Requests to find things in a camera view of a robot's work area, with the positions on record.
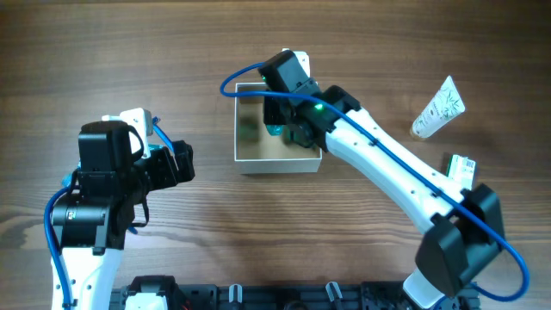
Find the Colgate toothpaste tube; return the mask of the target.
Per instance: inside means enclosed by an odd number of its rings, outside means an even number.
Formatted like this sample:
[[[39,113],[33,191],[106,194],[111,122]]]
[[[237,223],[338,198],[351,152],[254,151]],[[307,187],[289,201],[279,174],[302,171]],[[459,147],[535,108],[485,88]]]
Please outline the Colgate toothpaste tube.
[[[148,149],[149,149],[150,152],[161,150],[163,148],[164,148],[164,146],[161,146],[161,145],[149,145],[148,146]]]

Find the green white soap packet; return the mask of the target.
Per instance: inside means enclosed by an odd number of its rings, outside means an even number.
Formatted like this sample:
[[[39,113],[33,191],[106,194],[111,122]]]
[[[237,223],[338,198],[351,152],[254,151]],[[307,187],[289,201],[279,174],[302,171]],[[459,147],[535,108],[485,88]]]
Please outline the green white soap packet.
[[[471,190],[474,184],[476,162],[468,157],[453,154],[448,162],[447,177]]]

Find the blue white toothbrush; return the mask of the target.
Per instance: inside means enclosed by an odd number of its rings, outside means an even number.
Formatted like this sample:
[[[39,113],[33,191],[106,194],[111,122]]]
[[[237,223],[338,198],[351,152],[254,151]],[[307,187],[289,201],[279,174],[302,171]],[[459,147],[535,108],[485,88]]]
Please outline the blue white toothbrush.
[[[82,167],[81,161],[78,161],[76,169],[73,172],[63,176],[63,178],[60,182],[60,184],[63,188],[71,187],[72,183],[74,183],[74,188],[75,189],[78,189],[80,187],[80,183],[79,183],[77,177],[78,177],[78,172],[81,170],[81,167]]]

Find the white bamboo print lotion tube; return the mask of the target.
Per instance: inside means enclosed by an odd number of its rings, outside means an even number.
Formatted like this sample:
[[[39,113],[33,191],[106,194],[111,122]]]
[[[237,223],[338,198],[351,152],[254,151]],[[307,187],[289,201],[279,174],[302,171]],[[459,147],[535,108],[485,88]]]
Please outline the white bamboo print lotion tube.
[[[447,76],[440,89],[412,123],[410,134],[421,140],[427,139],[465,110],[453,78]]]

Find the blue disposable razor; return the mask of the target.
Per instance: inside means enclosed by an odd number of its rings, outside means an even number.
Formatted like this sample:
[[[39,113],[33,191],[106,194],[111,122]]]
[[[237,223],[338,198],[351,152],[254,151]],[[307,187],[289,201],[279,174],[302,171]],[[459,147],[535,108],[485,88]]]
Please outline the blue disposable razor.
[[[164,144],[169,148],[171,152],[174,152],[174,146],[169,138],[169,136],[163,131],[163,129],[158,125],[160,119],[157,116],[152,118],[153,130],[156,135],[164,142]]]

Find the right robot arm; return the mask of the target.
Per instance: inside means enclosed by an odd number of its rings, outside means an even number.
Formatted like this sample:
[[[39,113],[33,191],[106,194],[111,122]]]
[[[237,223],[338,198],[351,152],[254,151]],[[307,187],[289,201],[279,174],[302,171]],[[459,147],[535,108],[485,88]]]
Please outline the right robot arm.
[[[421,232],[406,302],[435,309],[455,298],[505,249],[497,194],[464,189],[381,131],[358,100],[332,85],[320,89],[287,50],[258,65],[268,124],[286,125],[304,146],[347,162],[394,201]]]

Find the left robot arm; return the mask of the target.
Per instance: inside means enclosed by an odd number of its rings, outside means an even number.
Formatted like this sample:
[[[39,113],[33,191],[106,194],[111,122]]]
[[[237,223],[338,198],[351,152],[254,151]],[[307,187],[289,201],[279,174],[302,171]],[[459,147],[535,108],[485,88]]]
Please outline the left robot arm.
[[[193,148],[183,140],[152,149],[144,138],[132,149],[135,127],[124,121],[96,121],[78,135],[80,165],[68,186],[48,201],[46,242],[53,267],[54,309],[106,309],[121,264],[127,232],[146,222],[146,197],[195,176]]]

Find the blue mouthwash bottle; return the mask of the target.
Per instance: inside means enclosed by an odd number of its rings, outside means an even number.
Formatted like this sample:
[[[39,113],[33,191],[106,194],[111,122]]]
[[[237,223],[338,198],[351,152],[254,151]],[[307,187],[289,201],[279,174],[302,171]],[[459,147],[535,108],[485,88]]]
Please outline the blue mouthwash bottle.
[[[283,134],[283,125],[267,125],[266,130],[270,136],[281,136]]]

